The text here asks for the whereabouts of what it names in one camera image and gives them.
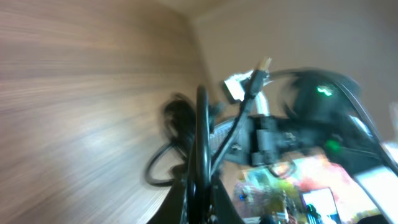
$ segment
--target black cable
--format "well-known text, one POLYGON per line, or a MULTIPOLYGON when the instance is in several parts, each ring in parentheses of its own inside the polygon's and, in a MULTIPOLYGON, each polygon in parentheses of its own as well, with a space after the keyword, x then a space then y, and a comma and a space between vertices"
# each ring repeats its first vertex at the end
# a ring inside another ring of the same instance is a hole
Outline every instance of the black cable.
POLYGON ((169 187, 173 185, 173 179, 169 180, 157 180, 153 178, 150 173, 152 171, 152 168, 155 164, 155 162, 160 159, 167 151, 169 151, 172 147, 174 147, 174 143, 170 142, 168 144, 163 145, 149 160, 145 172, 144 172, 144 177, 145 181, 148 184, 151 184, 154 187, 169 187))
POLYGON ((263 70, 255 70, 252 73, 251 79, 246 86, 243 102, 240 104, 239 114, 236 117, 232 128, 229 130, 227 136, 221 143, 217 152, 211 158, 211 175, 213 175, 220 166, 224 159, 225 154, 231 149, 231 146, 244 126, 249 113, 252 110, 254 99, 260 91, 264 80, 268 77, 269 73, 263 70))
MULTIPOLYGON (((210 130, 214 128, 216 116, 222 111, 223 105, 209 106, 210 130)), ((174 94, 172 100, 167 102, 162 110, 164 120, 164 133, 169 143, 162 146, 152 156, 145 169, 145 180, 156 187, 168 187, 172 185, 170 180, 155 180, 150 176, 150 171, 155 162, 160 159, 168 150, 174 148, 178 156, 188 163, 188 157, 193 147, 196 128, 195 104, 181 93, 174 94)))

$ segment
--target wooden wall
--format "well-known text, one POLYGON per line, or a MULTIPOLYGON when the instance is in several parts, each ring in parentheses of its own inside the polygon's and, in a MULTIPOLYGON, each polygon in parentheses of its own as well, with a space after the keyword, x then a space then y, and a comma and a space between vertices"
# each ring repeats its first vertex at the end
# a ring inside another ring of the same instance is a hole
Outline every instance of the wooden wall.
POLYGON ((159 108, 204 73, 186 19, 157 3, 0 1, 0 222, 147 221, 167 191, 142 181, 159 108))

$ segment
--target cable connector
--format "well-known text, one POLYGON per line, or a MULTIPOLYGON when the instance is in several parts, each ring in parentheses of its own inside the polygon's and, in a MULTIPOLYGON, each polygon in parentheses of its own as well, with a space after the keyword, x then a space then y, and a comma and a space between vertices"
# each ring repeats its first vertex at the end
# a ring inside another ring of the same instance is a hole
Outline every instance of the cable connector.
POLYGON ((253 71, 249 83, 246 85, 244 97, 254 99, 262 90, 264 81, 269 76, 268 68, 271 63, 271 58, 263 59, 253 71))

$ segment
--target green light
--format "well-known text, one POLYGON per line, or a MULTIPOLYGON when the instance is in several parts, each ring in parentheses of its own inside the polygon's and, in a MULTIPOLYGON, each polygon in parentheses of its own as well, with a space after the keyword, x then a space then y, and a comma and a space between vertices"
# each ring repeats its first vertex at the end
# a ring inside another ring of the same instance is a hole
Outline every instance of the green light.
POLYGON ((334 152, 340 151, 340 143, 335 140, 327 140, 325 144, 326 148, 331 149, 334 152))
POLYGON ((330 89, 327 88, 326 86, 318 86, 317 90, 320 93, 324 93, 326 96, 331 96, 332 95, 330 89))

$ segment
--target white wall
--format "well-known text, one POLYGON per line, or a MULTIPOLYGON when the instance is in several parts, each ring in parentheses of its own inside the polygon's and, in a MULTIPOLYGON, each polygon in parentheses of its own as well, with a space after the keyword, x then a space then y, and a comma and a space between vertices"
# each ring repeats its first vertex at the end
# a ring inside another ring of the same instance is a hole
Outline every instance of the white wall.
MULTIPOLYGON (((396 2, 238 0, 192 23, 214 85, 265 55, 274 59, 271 70, 309 66, 348 74, 362 86, 382 135, 391 138, 388 106, 398 101, 396 2)), ((280 86, 266 88, 276 114, 280 86)))

